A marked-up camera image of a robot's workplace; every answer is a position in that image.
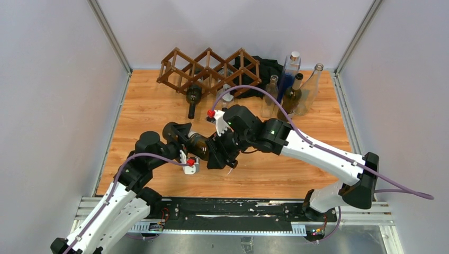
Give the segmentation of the dark green wine bottle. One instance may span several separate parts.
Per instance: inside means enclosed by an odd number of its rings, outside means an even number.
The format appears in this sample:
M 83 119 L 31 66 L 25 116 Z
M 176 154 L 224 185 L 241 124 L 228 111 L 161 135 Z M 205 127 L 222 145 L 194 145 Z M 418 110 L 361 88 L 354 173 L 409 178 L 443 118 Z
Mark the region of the dark green wine bottle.
M 192 84 L 186 92 L 186 101 L 189 104 L 188 119 L 194 119 L 196 105 L 200 102 L 202 97 L 202 87 L 197 84 Z

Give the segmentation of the clear bottle black cap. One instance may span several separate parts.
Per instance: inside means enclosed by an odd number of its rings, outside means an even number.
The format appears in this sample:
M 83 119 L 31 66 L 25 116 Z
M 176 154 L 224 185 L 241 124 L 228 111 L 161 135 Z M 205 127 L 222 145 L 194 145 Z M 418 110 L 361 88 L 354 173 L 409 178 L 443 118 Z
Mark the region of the clear bottle black cap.
M 223 75 L 223 76 L 231 76 L 234 72 L 230 69 L 225 70 L 224 68 L 221 68 L 218 72 L 219 74 Z M 217 97 L 219 97 L 221 94 L 223 94 L 224 92 L 226 92 L 229 88 L 231 88 L 231 86 L 227 83 L 225 83 L 221 89 L 219 89 L 217 91 Z M 225 111 L 227 110 L 227 108 L 229 108 L 233 103 L 235 102 L 235 98 L 231 93 L 226 93 L 220 100 L 218 103 L 217 108 Z

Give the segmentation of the green bottle silver neck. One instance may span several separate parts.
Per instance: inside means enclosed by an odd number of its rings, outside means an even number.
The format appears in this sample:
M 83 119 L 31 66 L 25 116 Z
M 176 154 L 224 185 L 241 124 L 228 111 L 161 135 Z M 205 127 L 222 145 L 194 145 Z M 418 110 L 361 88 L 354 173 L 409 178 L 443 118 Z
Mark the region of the green bottle silver neck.
M 303 80 L 303 74 L 297 73 L 294 76 L 294 82 L 292 86 L 288 87 L 282 97 L 282 109 L 284 109 L 289 118 L 292 118 L 295 110 L 299 105 L 302 91 L 300 90 L 301 82 Z

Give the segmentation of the clear glass bottle dark label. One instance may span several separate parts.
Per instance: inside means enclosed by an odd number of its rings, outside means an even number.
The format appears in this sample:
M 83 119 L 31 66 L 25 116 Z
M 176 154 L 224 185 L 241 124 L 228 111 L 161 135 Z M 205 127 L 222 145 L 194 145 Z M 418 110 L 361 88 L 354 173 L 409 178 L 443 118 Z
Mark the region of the clear glass bottle dark label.
M 302 92 L 302 95 L 295 110 L 295 115 L 304 116 L 310 111 L 311 106 L 318 95 L 319 78 L 323 69 L 324 65 L 317 63 L 309 79 L 301 85 L 300 91 Z

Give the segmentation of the blue square glass bottle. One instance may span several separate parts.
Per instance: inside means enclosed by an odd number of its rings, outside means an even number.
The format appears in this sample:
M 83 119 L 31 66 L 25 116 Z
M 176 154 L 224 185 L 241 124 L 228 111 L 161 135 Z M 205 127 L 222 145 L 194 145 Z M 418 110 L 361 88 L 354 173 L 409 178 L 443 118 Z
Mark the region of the blue square glass bottle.
M 301 65 L 301 57 L 298 51 L 292 51 L 290 55 L 286 56 L 283 70 L 278 81 L 278 96 L 277 101 L 280 103 L 287 88 L 294 83 L 294 76 L 299 72 Z

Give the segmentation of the dark bottle slot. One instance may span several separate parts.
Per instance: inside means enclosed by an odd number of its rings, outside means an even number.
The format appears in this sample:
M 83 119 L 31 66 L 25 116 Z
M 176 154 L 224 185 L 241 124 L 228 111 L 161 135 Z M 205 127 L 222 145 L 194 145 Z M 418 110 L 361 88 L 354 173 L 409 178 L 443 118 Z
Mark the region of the dark bottle slot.
M 170 135 L 171 122 L 167 123 L 163 128 L 163 137 Z M 207 138 L 197 132 L 190 131 L 189 139 L 185 142 L 187 153 L 191 153 L 201 160 L 207 161 L 209 158 L 209 148 L 206 144 Z

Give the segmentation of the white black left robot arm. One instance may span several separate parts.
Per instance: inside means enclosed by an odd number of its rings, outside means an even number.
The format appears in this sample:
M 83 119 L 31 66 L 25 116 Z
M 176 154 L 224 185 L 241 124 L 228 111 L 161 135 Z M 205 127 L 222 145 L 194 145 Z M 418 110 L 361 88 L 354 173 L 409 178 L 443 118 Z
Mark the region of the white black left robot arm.
M 161 215 L 162 196 L 147 187 L 154 169 L 171 163 L 193 166 L 187 158 L 191 123 L 165 125 L 162 135 L 142 133 L 108 190 L 87 218 L 69 236 L 56 238 L 52 253 L 107 253 L 140 220 Z

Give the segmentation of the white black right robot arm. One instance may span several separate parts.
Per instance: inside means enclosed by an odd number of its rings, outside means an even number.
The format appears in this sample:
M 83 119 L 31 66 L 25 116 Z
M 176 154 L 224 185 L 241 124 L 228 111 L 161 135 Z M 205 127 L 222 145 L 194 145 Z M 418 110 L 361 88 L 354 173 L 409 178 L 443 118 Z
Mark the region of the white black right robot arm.
M 379 157 L 357 155 L 313 139 L 292 124 L 278 119 L 260 120 L 247 107 L 234 105 L 226 111 L 208 110 L 216 132 L 206 143 L 209 169 L 235 168 L 237 157 L 248 148 L 299 159 L 338 178 L 338 182 L 307 192 L 303 216 L 315 221 L 331 208 L 350 205 L 372 207 Z

